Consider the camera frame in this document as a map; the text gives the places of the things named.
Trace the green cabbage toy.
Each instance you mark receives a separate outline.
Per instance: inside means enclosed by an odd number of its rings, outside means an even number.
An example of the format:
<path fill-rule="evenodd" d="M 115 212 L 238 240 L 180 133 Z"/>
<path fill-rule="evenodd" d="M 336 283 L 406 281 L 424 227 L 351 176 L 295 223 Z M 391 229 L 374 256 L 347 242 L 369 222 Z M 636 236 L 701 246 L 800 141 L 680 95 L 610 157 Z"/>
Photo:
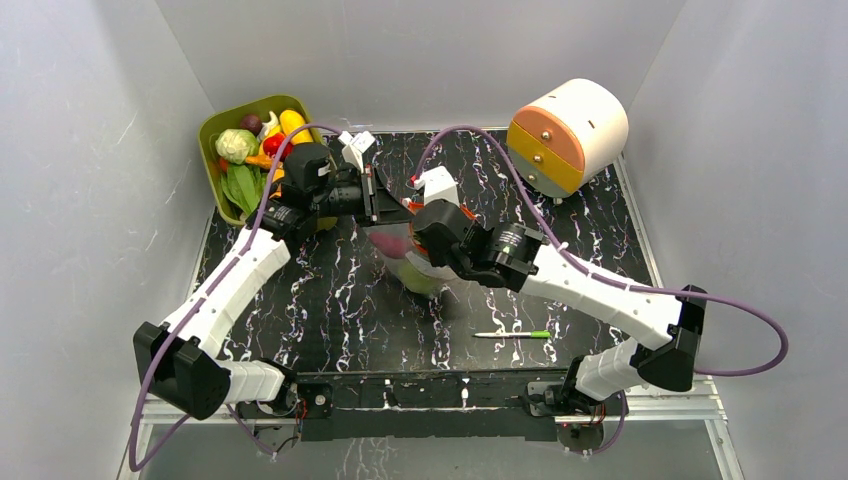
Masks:
<path fill-rule="evenodd" d="M 444 286 L 441 279 L 423 274 L 409 262 L 402 262 L 396 275 L 406 289 L 419 295 L 436 296 Z"/>

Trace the magenta round fruit toy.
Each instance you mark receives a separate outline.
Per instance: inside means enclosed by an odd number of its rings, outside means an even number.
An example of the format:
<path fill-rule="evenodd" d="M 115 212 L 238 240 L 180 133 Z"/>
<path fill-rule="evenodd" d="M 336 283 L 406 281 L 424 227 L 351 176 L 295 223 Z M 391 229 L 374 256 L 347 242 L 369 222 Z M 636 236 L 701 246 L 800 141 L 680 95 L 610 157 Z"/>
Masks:
<path fill-rule="evenodd" d="M 407 235 L 377 232 L 370 239 L 377 250 L 389 259 L 403 259 L 411 246 L 411 240 Z"/>

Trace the clear zip bag orange zipper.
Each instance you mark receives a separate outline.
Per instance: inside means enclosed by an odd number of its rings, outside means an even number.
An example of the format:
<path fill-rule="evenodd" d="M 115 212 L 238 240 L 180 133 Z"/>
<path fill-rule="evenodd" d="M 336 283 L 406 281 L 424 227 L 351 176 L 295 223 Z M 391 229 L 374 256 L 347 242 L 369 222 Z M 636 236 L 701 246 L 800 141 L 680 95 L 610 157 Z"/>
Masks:
<path fill-rule="evenodd" d="M 402 223 L 402 224 L 392 224 L 392 225 L 381 225 L 381 226 L 373 226 L 373 227 L 365 227 L 365 233 L 367 234 L 367 238 L 369 242 L 374 246 L 371 242 L 370 237 L 377 232 L 389 233 L 392 235 L 407 235 L 411 240 L 411 246 L 403 259 L 389 259 L 382 255 L 377 248 L 377 252 L 379 253 L 380 258 L 383 260 L 385 266 L 388 270 L 398 279 L 396 273 L 398 267 L 402 262 L 412 263 L 416 269 L 422 272 L 425 275 L 441 279 L 444 282 L 443 289 L 452 282 L 458 281 L 459 277 L 449 268 L 449 267 L 433 267 L 430 264 L 430 261 L 427 257 L 427 254 L 424 253 L 421 249 L 419 249 L 418 245 L 413 241 L 412 233 L 410 230 L 410 223 Z"/>

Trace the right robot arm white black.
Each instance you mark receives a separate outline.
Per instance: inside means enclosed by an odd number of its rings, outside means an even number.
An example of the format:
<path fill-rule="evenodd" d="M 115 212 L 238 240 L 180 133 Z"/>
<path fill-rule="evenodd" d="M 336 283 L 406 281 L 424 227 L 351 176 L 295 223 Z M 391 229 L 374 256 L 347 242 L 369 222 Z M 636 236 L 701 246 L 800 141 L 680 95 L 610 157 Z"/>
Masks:
<path fill-rule="evenodd" d="M 576 357 L 562 384 L 528 386 L 532 415 L 587 414 L 644 384 L 672 392 L 692 388 L 705 314 L 696 288 L 665 296 L 623 277 L 606 285 L 604 269 L 570 264 L 541 232 L 516 223 L 486 228 L 446 200 L 425 205 L 413 217 L 411 234 L 432 266 L 447 267 L 462 280 L 552 300 L 627 334 L 615 347 Z"/>

